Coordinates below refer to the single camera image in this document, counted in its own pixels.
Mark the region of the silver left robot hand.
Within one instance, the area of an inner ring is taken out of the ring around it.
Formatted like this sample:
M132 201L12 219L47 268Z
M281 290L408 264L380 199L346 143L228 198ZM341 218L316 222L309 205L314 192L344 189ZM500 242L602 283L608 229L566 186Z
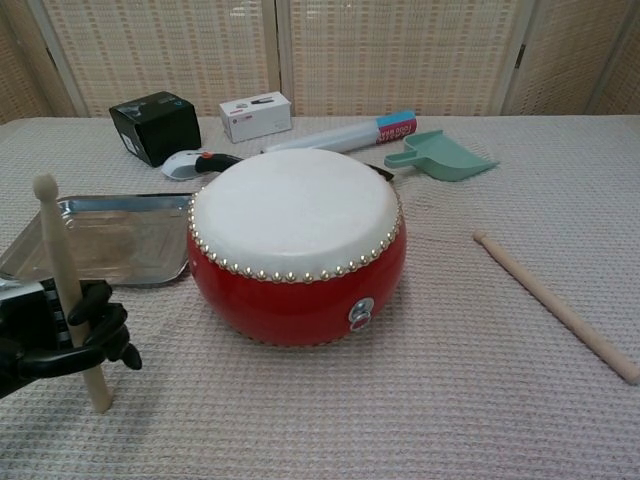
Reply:
M78 373L104 361L143 366L105 280L80 283L81 300L66 316L51 278L0 290L0 399L47 378Z

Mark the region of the wooden drumstick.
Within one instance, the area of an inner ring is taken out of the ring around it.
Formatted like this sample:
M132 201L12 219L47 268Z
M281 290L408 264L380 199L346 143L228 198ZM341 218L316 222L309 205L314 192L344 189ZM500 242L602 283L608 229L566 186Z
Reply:
M640 366L555 295L486 232L476 230L472 238L619 377L629 385L640 385Z
M60 303L67 321L72 343L83 345L89 326L72 326L70 314L82 298L79 276L69 246L66 228L57 204L58 185L51 174L38 175L33 180L33 192L40 201L42 239L47 251ZM95 366L83 371L84 382L97 413L106 412L112 404L112 394L105 382L103 370Z

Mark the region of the stainless steel tray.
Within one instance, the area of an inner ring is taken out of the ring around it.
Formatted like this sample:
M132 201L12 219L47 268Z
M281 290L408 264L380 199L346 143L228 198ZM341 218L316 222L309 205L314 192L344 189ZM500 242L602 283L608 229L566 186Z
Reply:
M78 195L57 201L81 280L152 287L188 265L189 193Z

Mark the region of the red drum with white skin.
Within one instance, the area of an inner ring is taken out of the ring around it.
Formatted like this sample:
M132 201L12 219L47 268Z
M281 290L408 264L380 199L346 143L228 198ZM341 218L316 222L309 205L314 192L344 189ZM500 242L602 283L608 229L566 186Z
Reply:
M193 194L189 267L231 328L311 346L365 328L391 300L407 251L394 186L371 166L319 149L239 161Z

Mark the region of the white computer mouse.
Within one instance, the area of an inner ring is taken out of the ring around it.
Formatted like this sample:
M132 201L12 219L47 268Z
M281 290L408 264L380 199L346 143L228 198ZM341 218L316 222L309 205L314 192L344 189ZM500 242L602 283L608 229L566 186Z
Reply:
M169 156L162 166L161 172L174 181L191 180L199 176L196 171L196 161L205 153L205 150L183 150Z

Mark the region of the black cardboard box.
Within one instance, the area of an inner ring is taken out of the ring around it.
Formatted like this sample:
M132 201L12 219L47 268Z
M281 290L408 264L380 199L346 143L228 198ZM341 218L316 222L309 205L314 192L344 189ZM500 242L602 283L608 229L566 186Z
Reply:
M195 106L171 92L126 101L109 114L124 148L153 168L174 153L202 147Z

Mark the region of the black garden trowel orange collar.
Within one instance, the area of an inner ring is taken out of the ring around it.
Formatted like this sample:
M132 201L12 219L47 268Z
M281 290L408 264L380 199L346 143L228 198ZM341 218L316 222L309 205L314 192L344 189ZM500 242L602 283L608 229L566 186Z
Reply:
M237 156L205 152L196 159L194 169L199 174L222 173L241 161L243 158Z

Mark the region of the white cardboard box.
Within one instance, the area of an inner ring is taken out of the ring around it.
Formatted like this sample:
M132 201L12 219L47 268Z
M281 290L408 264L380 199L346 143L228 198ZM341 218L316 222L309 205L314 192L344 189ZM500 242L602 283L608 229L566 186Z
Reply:
M292 128L291 102L279 91L220 103L219 116L232 143Z

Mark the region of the beige woven tablecloth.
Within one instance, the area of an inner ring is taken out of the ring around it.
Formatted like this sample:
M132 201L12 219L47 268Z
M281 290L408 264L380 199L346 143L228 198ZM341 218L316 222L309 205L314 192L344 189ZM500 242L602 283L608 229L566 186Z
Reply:
M424 117L497 166L395 184L402 282L365 328L279 349L189 276L118 288L142 370L0 400L0 480L640 480L625 383L473 241L499 242L640 365L640 115Z

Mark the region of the clear tube coloured cap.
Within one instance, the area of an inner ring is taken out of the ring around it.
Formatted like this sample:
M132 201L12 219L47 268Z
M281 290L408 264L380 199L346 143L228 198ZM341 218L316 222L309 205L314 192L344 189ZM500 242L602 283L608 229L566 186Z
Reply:
M263 147L260 152L270 153L287 149L314 148L345 153L402 139L413 134L416 128L415 113L405 110L269 145Z

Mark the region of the bamboo folding screen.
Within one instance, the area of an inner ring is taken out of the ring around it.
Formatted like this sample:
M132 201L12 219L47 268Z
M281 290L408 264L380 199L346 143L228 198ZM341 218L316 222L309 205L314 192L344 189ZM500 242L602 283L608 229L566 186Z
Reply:
M159 90L213 116L640 115L640 0L0 0L0 125Z

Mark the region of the green plastic dustpan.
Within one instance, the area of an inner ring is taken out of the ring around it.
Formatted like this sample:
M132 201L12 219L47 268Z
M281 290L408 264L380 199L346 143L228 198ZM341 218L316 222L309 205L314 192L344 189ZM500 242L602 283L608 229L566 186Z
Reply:
M403 145L402 152L385 157L384 165L391 169L412 167L439 181L462 181L499 164L471 152L442 130L411 134Z

